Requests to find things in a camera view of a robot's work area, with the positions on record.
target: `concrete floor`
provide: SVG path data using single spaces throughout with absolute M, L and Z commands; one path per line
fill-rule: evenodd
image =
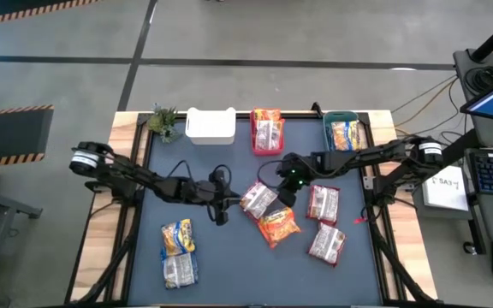
M 0 24 L 0 56 L 131 57 L 149 0 L 104 0 Z M 493 32 L 493 0 L 160 0 L 143 57 L 340 62 L 452 63 Z M 68 171 L 70 147 L 105 141 L 128 65 L 0 62 L 0 109 L 56 106 L 47 157 L 0 168 L 0 193 L 43 207 L 0 258 L 0 301 L 13 307 L 61 304 L 92 195 Z M 128 110 L 153 103 L 238 110 L 392 110 L 452 71 L 140 66 Z M 464 102 L 458 85 L 453 97 Z M 407 119 L 428 98 L 394 114 Z M 454 111 L 446 95 L 404 126 L 418 131 Z M 441 130 L 463 132 L 460 116 Z M 440 130 L 431 132 L 438 136 Z M 461 250 L 464 222 L 420 219 L 439 297 L 493 306 L 487 257 Z

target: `white box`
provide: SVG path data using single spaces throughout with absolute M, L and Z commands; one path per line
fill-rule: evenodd
M 231 145 L 235 140 L 235 109 L 187 110 L 186 136 L 194 145 Z

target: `chip bag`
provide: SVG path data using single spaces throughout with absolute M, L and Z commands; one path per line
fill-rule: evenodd
M 312 196 L 307 207 L 307 218 L 336 225 L 338 220 L 338 195 L 340 188 L 312 185 Z
M 332 122 L 332 139 L 334 149 L 339 151 L 356 151 L 360 149 L 358 121 Z
M 170 223 L 161 227 L 163 233 L 163 257 L 180 255 L 195 250 L 193 241 L 193 229 L 190 219 Z
M 258 228 L 265 240 L 274 248 L 289 235 L 301 232 L 294 220 L 294 212 L 289 207 L 275 210 L 258 221 Z
M 254 109 L 254 120 L 271 120 L 279 121 L 281 120 L 281 110 L 275 108 L 255 108 Z
M 336 266 L 345 240 L 346 235 L 342 231 L 321 222 L 315 240 L 307 253 Z
M 164 286 L 168 289 L 193 285 L 199 280 L 197 259 L 193 252 L 180 256 L 165 257 L 163 260 Z
M 267 207 L 275 201 L 277 194 L 260 181 L 256 181 L 243 195 L 240 205 L 244 211 L 250 213 L 255 219 L 259 219 L 267 210 Z
M 284 120 L 256 121 L 256 139 L 254 148 L 256 150 L 278 150 L 281 147 L 281 135 Z

